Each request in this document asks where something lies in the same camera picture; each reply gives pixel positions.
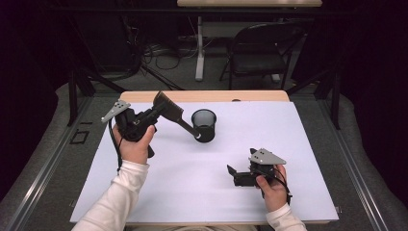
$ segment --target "white paper sheet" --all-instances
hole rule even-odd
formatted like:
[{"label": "white paper sheet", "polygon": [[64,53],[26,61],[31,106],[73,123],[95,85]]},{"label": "white paper sheet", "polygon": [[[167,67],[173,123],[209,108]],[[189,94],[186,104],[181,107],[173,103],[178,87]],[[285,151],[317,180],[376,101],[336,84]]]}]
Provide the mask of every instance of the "white paper sheet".
[{"label": "white paper sheet", "polygon": [[[216,137],[200,143],[178,124],[159,118],[151,146],[156,155],[140,201],[128,222],[265,222],[264,200],[254,187],[235,187],[227,165],[248,171],[249,148],[265,148],[287,161],[293,212],[304,221],[337,220],[338,215],[292,102],[177,103],[183,119],[210,109]],[[135,112],[151,103],[132,104]],[[116,175],[117,159],[106,130],[71,221],[77,222]]]}]

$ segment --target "chair backrest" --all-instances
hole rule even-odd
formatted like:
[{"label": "chair backrest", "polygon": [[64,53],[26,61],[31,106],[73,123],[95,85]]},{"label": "chair backrest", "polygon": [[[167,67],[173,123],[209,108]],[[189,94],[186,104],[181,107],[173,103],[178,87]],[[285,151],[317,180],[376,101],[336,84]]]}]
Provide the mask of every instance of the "chair backrest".
[{"label": "chair backrest", "polygon": [[246,27],[240,30],[234,37],[231,49],[243,45],[274,44],[284,41],[293,41],[293,44],[300,40],[305,34],[305,30],[293,22],[283,23],[262,23]]}]

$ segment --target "table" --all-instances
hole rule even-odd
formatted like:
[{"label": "table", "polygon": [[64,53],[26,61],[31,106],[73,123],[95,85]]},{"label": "table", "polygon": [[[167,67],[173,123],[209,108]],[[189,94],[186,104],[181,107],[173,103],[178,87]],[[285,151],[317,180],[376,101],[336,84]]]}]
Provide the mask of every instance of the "table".
[{"label": "table", "polygon": [[[321,6],[321,0],[256,0],[256,1],[243,1],[243,0],[177,0],[179,7],[194,7],[194,8],[316,8]],[[237,25],[232,25],[234,30],[232,35],[239,31]],[[221,30],[225,30],[225,24],[221,25]],[[198,38],[198,57],[197,68],[195,71],[195,80],[203,80],[204,71],[204,50],[203,50],[203,21],[202,17],[198,17],[197,22],[197,38]]]},{"label": "table", "polygon": [[[120,99],[131,102],[137,112],[151,107],[156,93],[126,91]],[[267,224],[261,192],[235,187],[227,172],[226,165],[247,171],[250,147],[264,147],[288,162],[291,206],[302,220],[320,223],[338,219],[300,118],[284,91],[181,90],[165,94],[184,109],[185,121],[194,110],[215,112],[216,137],[200,143],[177,124],[159,118],[151,142],[156,155],[148,160],[149,174],[128,225]],[[71,222],[77,222],[109,187],[116,165],[106,131]],[[313,181],[305,181],[305,176]]]}]

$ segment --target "forearm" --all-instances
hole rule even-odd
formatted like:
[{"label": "forearm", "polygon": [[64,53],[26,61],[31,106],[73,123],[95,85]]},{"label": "forearm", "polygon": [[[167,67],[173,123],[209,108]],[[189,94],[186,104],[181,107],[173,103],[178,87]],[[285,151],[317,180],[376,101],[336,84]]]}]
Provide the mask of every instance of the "forearm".
[{"label": "forearm", "polygon": [[139,199],[149,165],[123,161],[117,177],[73,230],[122,230]]},{"label": "forearm", "polygon": [[282,208],[267,214],[267,220],[275,231],[302,231],[306,230],[304,223],[285,204]]}]

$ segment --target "person's right hand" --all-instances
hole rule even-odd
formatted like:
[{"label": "person's right hand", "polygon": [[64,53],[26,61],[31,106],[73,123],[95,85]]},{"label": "person's right hand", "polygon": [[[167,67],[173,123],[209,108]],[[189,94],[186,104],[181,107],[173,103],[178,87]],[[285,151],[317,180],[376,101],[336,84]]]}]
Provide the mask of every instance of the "person's right hand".
[{"label": "person's right hand", "polygon": [[150,125],[147,128],[146,133],[140,139],[140,141],[127,141],[122,136],[120,136],[119,131],[117,130],[117,125],[114,126],[114,136],[117,145],[120,144],[119,150],[122,155],[122,159],[125,161],[146,165],[147,164],[147,147],[153,139],[155,133],[155,128],[153,125]]},{"label": "person's right hand", "polygon": [[[277,172],[276,177],[279,178],[282,182],[286,182],[286,170],[282,165],[276,165],[275,169],[280,171],[282,174]],[[265,176],[257,176],[256,181],[264,192],[265,204],[269,212],[276,211],[284,206],[287,202],[287,192],[285,187],[274,180],[271,184],[265,179]]]}]

